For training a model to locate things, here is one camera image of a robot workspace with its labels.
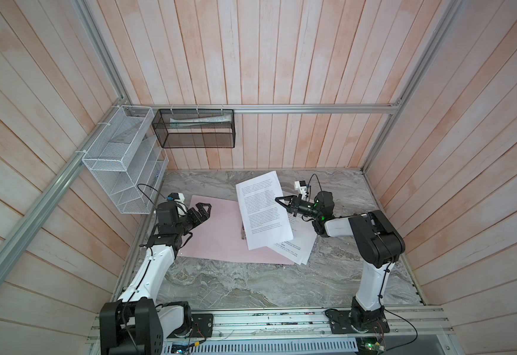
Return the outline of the pink file folder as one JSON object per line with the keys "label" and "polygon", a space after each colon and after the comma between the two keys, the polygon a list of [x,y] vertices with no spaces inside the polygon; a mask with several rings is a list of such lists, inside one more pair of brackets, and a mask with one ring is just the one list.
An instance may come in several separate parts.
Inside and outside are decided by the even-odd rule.
{"label": "pink file folder", "polygon": [[192,230],[193,237],[178,252],[179,257],[230,263],[293,264],[292,260],[270,248],[248,249],[242,238],[243,223],[238,202],[193,195],[191,207],[197,203],[212,206],[210,218]]}

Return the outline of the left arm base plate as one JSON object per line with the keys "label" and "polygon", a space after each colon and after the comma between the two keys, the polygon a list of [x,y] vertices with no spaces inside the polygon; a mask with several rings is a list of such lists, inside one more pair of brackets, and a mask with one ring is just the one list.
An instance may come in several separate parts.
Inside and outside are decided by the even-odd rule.
{"label": "left arm base plate", "polygon": [[182,326],[179,330],[169,335],[168,339],[187,339],[189,337],[209,338],[212,337],[214,316],[209,314],[194,314],[191,323]]}

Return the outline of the printed paper sheet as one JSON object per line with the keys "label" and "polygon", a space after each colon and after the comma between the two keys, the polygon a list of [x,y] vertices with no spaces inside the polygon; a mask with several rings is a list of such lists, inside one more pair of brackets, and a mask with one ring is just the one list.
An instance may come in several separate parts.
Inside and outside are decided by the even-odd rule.
{"label": "printed paper sheet", "polygon": [[283,192],[275,171],[238,183],[236,194],[248,249],[293,239],[288,214],[276,202]]}

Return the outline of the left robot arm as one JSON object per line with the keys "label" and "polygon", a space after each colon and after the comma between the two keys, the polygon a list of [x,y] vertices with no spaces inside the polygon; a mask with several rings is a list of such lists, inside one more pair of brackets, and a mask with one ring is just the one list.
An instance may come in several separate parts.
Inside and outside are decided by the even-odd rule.
{"label": "left robot arm", "polygon": [[119,298],[102,307],[99,315],[102,354],[161,354],[172,335],[189,338],[193,316],[189,303],[157,304],[156,298],[168,269],[192,230],[211,217],[212,205],[197,203],[186,209],[180,194],[172,194],[156,208],[144,260],[131,284]]}

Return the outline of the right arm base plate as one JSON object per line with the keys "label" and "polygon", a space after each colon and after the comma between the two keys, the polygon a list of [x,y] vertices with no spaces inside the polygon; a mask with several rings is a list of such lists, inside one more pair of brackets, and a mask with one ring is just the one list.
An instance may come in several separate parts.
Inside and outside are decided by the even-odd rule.
{"label": "right arm base plate", "polygon": [[324,314],[333,334],[385,334],[390,332],[384,309],[370,312],[357,308],[353,308],[351,311],[327,309]]}

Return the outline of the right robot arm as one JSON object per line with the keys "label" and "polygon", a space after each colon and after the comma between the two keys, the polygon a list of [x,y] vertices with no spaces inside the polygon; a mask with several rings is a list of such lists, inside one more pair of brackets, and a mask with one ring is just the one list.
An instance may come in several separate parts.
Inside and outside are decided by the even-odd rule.
{"label": "right robot arm", "polygon": [[327,309],[333,334],[363,334],[389,331],[383,305],[389,273],[405,252],[406,245],[381,210],[349,217],[335,217],[331,192],[319,192],[313,202],[301,195],[277,197],[276,203],[293,215],[307,217],[315,232],[325,238],[352,237],[363,258],[359,289],[352,299],[349,312]]}

